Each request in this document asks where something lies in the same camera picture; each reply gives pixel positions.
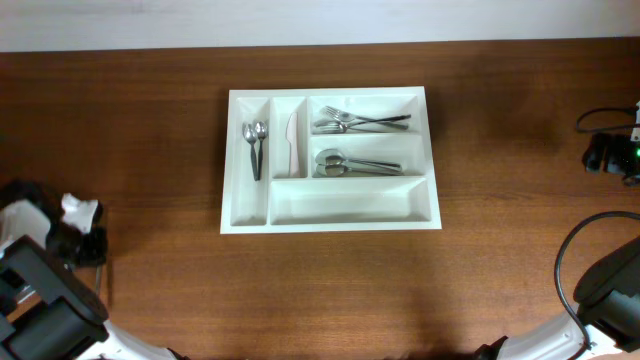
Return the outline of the dark chopstick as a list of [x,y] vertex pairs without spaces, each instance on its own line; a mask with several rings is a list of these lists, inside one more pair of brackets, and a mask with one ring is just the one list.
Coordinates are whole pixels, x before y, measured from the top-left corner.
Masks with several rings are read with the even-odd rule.
[[101,294],[103,269],[104,269],[104,266],[99,266],[96,268],[95,293],[97,296]]

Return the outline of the small grey spoon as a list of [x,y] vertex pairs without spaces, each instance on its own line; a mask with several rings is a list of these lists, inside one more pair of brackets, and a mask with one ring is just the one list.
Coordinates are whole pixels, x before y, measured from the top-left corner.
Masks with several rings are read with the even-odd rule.
[[262,178],[262,168],[263,168],[263,146],[264,141],[268,137],[268,126],[264,121],[258,121],[255,124],[255,132],[258,137],[259,145],[258,145],[258,153],[257,153],[257,170],[258,170],[258,179]]
[[255,181],[259,181],[260,180],[260,175],[258,173],[258,160],[257,160],[257,153],[255,151],[255,143],[257,141],[257,134],[255,132],[255,129],[252,128],[247,123],[244,123],[242,125],[242,134],[243,134],[243,138],[245,139],[245,141],[250,146],[250,158],[251,158],[251,166],[252,166],[252,171],[253,171],[253,178],[254,178]]

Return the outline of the pink plastic knife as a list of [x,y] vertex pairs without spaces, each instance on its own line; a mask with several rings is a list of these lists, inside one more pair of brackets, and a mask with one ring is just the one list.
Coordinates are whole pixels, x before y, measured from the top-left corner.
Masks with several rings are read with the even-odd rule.
[[298,113],[293,112],[288,120],[285,137],[289,143],[289,176],[298,178],[300,176],[300,164],[298,155]]

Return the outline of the large silver spoon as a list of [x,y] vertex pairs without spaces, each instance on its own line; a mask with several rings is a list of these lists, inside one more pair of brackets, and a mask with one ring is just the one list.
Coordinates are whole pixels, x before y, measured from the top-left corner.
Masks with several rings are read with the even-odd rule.
[[316,155],[315,161],[319,165],[338,165],[338,164],[346,164],[346,163],[355,163],[360,165],[369,165],[373,167],[380,167],[380,168],[397,170],[397,171],[402,170],[402,166],[399,163],[348,157],[344,155],[342,152],[340,152],[338,149],[326,149],[326,150],[320,151]]
[[317,165],[316,171],[319,175],[325,177],[339,177],[344,176],[347,173],[360,173],[367,175],[379,175],[379,176],[401,176],[402,171],[389,170],[382,168],[362,168],[362,167],[349,167],[346,165]]

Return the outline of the silver fork with long handle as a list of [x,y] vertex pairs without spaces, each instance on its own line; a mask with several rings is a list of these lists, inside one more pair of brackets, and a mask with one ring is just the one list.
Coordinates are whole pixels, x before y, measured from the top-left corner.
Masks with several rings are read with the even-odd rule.
[[409,120],[410,114],[396,115],[387,118],[368,118],[360,115],[356,115],[351,112],[343,111],[335,107],[324,106],[321,109],[324,115],[329,116],[332,120],[336,120],[346,125],[360,126],[360,125],[378,125],[388,127],[392,129],[406,130],[407,124],[401,124],[401,121]]

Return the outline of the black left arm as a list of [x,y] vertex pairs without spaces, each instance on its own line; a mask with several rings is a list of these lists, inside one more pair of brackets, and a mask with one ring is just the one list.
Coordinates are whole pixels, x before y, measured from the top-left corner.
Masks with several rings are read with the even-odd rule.
[[1,187],[1,356],[13,360],[166,359],[181,354],[113,324],[99,284],[108,255],[104,207],[33,181]]

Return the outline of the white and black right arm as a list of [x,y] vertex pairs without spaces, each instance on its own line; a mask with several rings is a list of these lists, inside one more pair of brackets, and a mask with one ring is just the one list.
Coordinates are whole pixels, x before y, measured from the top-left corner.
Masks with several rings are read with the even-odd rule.
[[639,239],[634,238],[594,263],[568,301],[561,265],[572,240],[587,225],[604,219],[631,219],[630,211],[606,211],[579,222],[556,255],[553,280],[564,312],[527,334],[504,336],[472,355],[485,360],[593,359],[639,349]]

